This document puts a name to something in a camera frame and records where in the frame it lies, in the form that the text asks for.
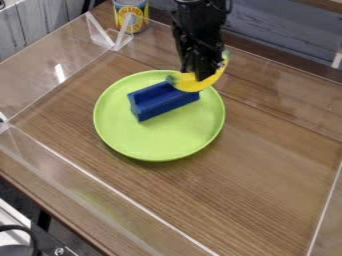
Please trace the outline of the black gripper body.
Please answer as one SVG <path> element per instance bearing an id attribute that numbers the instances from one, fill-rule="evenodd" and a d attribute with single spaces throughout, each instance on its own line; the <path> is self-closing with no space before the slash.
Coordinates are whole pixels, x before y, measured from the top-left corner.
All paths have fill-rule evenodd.
<path id="1" fill-rule="evenodd" d="M 195 49 L 201 55 L 221 54 L 221 29 L 226 23 L 227 0 L 174 0 L 172 35 L 178 54 Z"/>

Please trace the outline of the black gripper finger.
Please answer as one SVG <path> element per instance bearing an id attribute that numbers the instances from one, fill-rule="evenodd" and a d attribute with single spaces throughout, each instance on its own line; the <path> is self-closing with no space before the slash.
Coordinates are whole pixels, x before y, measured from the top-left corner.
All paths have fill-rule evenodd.
<path id="1" fill-rule="evenodd" d="M 181 53 L 181 72 L 182 73 L 195 73 L 198 68 L 198 51 L 190 49 Z"/>
<path id="2" fill-rule="evenodd" d="M 203 81 L 213 76 L 223 64 L 222 54 L 201 55 L 195 56 L 195 78 L 198 81 Z"/>

